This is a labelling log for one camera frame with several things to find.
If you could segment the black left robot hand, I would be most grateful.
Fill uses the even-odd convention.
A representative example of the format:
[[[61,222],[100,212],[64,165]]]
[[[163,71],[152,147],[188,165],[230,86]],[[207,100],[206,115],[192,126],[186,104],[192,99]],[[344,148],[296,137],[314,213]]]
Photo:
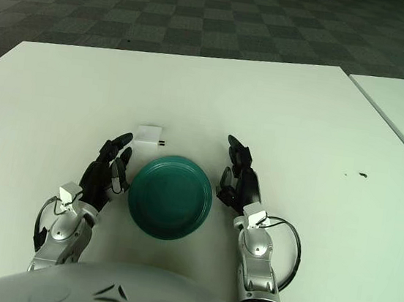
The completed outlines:
[[[130,187],[126,169],[132,156],[132,148],[127,144],[132,142],[132,139],[133,134],[128,132],[114,140],[106,140],[97,158],[91,162],[81,177],[81,201],[94,207],[98,212],[110,200],[109,192],[118,195]]]

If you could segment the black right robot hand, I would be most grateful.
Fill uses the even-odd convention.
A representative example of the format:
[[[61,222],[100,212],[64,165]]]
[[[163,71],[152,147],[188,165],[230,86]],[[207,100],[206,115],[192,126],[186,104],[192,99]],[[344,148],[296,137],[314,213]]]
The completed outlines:
[[[246,205],[261,203],[260,187],[252,168],[250,148],[243,146],[233,135],[228,136],[228,142],[231,166],[224,169],[216,194],[222,203],[242,216]]]

